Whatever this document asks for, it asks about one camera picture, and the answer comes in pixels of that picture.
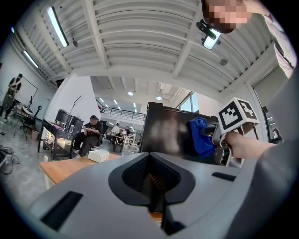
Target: white box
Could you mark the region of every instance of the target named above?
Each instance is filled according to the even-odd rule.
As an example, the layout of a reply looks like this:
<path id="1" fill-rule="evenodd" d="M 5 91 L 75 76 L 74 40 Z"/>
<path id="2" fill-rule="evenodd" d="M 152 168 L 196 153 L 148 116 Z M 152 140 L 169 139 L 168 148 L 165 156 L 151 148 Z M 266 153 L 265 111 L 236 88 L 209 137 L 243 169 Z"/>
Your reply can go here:
<path id="1" fill-rule="evenodd" d="M 225 104 L 218 113 L 218 121 L 221 134 L 235 130 L 246 123 L 259 124 L 251 104 L 235 97 Z"/>
<path id="2" fill-rule="evenodd" d="M 109 152 L 102 149 L 90 151 L 88 153 L 88 159 L 95 162 L 103 162 L 108 157 L 109 157 Z"/>

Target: whiteboard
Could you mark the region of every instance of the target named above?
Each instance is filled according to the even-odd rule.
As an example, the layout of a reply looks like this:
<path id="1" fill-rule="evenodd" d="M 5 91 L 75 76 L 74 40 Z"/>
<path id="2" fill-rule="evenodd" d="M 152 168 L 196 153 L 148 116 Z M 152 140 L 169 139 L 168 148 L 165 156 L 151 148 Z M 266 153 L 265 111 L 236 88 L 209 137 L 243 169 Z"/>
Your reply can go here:
<path id="1" fill-rule="evenodd" d="M 29 101 L 31 100 L 31 96 L 34 97 L 34 95 L 36 94 L 37 88 L 24 77 L 21 79 L 21 83 L 22 86 L 19 92 L 16 93 L 14 98 L 23 103 L 24 105 L 28 105 Z"/>

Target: person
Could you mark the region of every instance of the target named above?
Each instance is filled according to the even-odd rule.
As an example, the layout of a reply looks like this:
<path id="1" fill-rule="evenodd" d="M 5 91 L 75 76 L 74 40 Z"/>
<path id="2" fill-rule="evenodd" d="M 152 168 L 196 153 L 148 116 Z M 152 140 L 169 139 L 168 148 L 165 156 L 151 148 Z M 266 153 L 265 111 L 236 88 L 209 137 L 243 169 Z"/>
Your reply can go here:
<path id="1" fill-rule="evenodd" d="M 74 152 L 78 150 L 78 154 L 75 158 L 84 157 L 89 151 L 90 146 L 96 146 L 101 140 L 101 133 L 103 132 L 103 124 L 99 122 L 99 119 L 92 115 L 90 122 L 83 126 L 84 132 L 78 133 L 74 142 Z"/>
<path id="2" fill-rule="evenodd" d="M 107 135 L 118 134 L 120 132 L 120 124 L 117 123 Z"/>
<path id="3" fill-rule="evenodd" d="M 273 129 L 273 133 L 274 133 L 274 139 L 277 139 L 280 137 L 279 132 L 276 128 Z"/>
<path id="4" fill-rule="evenodd" d="M 276 144 L 246 138 L 237 132 L 229 132 L 224 138 L 232 148 L 232 156 L 241 159 L 260 158 L 269 148 Z"/>
<path id="5" fill-rule="evenodd" d="M 129 130 L 129 126 L 126 126 L 126 128 L 125 128 L 124 130 L 127 131 L 127 132 L 126 132 L 126 135 L 127 135 L 127 136 L 131 133 L 130 130 Z"/>
<path id="6" fill-rule="evenodd" d="M 8 84 L 8 90 L 6 92 L 5 97 L 7 97 L 7 96 L 10 96 L 12 98 L 15 97 L 15 95 L 18 93 L 18 91 L 20 90 L 20 88 L 22 86 L 22 83 L 21 83 L 22 77 L 23 77 L 23 75 L 19 74 L 18 77 L 17 77 L 17 79 L 13 78 L 9 82 L 9 84 Z M 9 107 L 9 109 L 6 110 L 4 122 L 6 122 L 7 117 L 10 114 L 10 112 L 12 111 L 12 109 L 14 108 L 14 106 L 15 106 L 15 101 L 13 100 L 13 102 L 12 102 L 11 106 Z M 4 108 L 2 106 L 1 109 L 0 109 L 0 118 L 2 117 L 3 111 L 4 111 Z"/>
<path id="7" fill-rule="evenodd" d="M 213 27 L 222 30 L 239 28 L 248 22 L 253 13 L 261 14 L 265 18 L 269 31 L 275 37 L 274 49 L 279 66 L 290 78 L 297 64 L 295 50 L 283 28 L 259 0 L 202 0 L 202 2 L 208 7 L 208 21 Z"/>

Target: fluorescent light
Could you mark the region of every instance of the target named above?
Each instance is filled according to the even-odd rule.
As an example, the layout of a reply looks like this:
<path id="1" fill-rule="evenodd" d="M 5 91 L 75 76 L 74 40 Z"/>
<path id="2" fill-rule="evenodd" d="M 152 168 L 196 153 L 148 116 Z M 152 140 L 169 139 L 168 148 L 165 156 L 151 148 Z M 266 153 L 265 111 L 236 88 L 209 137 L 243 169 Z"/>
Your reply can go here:
<path id="1" fill-rule="evenodd" d="M 211 50 L 213 48 L 213 46 L 215 45 L 215 43 L 218 41 L 218 38 L 220 37 L 221 33 L 215 31 L 214 29 L 210 29 L 211 32 L 213 32 L 216 35 L 216 39 L 213 40 L 211 37 L 206 36 L 206 38 L 203 41 L 203 45 L 205 48 L 208 48 L 209 50 Z"/>
<path id="2" fill-rule="evenodd" d="M 51 19 L 51 22 L 52 22 L 52 25 L 58 35 L 58 38 L 61 42 L 61 44 L 63 45 L 63 47 L 67 47 L 67 45 L 69 44 L 67 39 L 65 38 L 65 35 L 61 29 L 61 26 L 59 24 L 59 21 L 58 21 L 58 18 L 57 18 L 57 15 L 56 15 L 56 12 L 55 12 L 55 9 L 54 7 L 49 7 L 48 8 L 48 15 Z"/>
<path id="3" fill-rule="evenodd" d="M 27 53 L 27 51 L 23 51 L 24 52 L 24 54 L 25 54 L 25 56 L 32 62 L 32 64 L 36 67 L 36 68 L 38 68 L 38 65 L 34 62 L 34 60 L 32 60 L 32 58 L 28 55 L 28 53 Z"/>

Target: white sleeve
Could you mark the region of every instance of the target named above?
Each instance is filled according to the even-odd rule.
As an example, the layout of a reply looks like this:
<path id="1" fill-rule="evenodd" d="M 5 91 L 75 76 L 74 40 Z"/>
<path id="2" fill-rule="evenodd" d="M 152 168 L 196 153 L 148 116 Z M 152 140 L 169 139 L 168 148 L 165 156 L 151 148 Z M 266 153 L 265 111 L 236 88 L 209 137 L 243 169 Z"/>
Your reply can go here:
<path id="1" fill-rule="evenodd" d="M 289 38 L 285 34 L 283 28 L 277 22 L 277 20 L 273 16 L 269 17 L 264 15 L 264 18 L 269 28 L 269 31 L 272 33 L 273 36 L 276 37 L 280 47 L 284 51 L 284 55 L 281 55 L 275 47 L 275 53 L 278 59 L 279 66 L 284 70 L 285 74 L 289 78 L 292 75 L 293 68 L 290 66 L 288 61 L 294 68 L 297 65 L 297 56 L 295 50 Z"/>

